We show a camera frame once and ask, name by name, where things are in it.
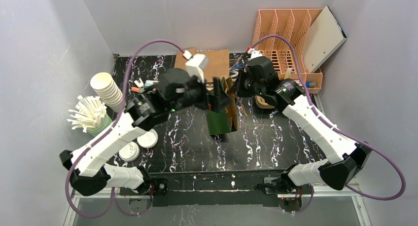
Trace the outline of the green kraft paper bag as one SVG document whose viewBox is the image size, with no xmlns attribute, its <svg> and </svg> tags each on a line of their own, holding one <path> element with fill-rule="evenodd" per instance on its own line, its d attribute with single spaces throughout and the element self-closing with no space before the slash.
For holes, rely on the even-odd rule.
<svg viewBox="0 0 418 226">
<path fill-rule="evenodd" d="M 231 103 L 220 113 L 207 111 L 207 123 L 210 136 L 235 132 L 239 127 L 238 108 L 236 105 L 237 98 L 231 92 L 233 81 L 231 78 L 222 78 L 221 85 L 229 96 Z"/>
</svg>

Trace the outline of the brown pulp cup carrier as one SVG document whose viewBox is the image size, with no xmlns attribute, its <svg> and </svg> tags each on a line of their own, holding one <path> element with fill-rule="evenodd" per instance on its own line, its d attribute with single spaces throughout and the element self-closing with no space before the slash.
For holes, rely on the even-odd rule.
<svg viewBox="0 0 418 226">
<path fill-rule="evenodd" d="M 265 100 L 260 96 L 255 96 L 256 105 L 261 109 L 274 109 L 275 106 L 269 105 Z"/>
</svg>

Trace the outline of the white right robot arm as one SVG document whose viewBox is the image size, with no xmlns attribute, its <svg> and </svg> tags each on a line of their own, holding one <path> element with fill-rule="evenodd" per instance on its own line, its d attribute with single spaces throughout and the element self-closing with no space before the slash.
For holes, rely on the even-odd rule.
<svg viewBox="0 0 418 226">
<path fill-rule="evenodd" d="M 304 89 L 294 80 L 280 80 L 273 63 L 265 56 L 251 58 L 239 71 L 236 94 L 260 96 L 265 102 L 295 122 L 320 147 L 326 158 L 308 164 L 296 164 L 280 176 L 278 185 L 293 190 L 307 184 L 326 184 L 342 190 L 363 168 L 371 150 L 326 126 L 323 114 L 309 104 Z"/>
</svg>

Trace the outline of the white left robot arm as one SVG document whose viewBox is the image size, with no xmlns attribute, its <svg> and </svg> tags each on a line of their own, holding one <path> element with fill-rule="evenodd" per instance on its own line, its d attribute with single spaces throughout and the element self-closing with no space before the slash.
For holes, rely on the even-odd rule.
<svg viewBox="0 0 418 226">
<path fill-rule="evenodd" d="M 169 119 L 170 114 L 190 106 L 222 112 L 231 103 L 221 79 L 213 78 L 208 90 L 205 79 L 172 68 L 158 82 L 128 102 L 116 120 L 86 145 L 62 151 L 60 159 L 68 170 L 66 188 L 91 196 L 104 188 L 130 188 L 147 192 L 153 178 L 143 167 L 119 167 L 108 160 L 136 138 Z"/>
</svg>

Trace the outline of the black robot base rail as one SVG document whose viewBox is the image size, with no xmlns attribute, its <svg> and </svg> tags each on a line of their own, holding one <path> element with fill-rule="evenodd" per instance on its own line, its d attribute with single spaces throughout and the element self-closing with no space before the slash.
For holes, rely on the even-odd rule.
<svg viewBox="0 0 418 226">
<path fill-rule="evenodd" d="M 309 200 L 312 189 L 304 185 L 299 191 L 278 189 L 283 170 L 239 170 L 209 172 L 151 173 L 153 205 L 263 205 L 277 207 L 296 198 Z"/>
</svg>

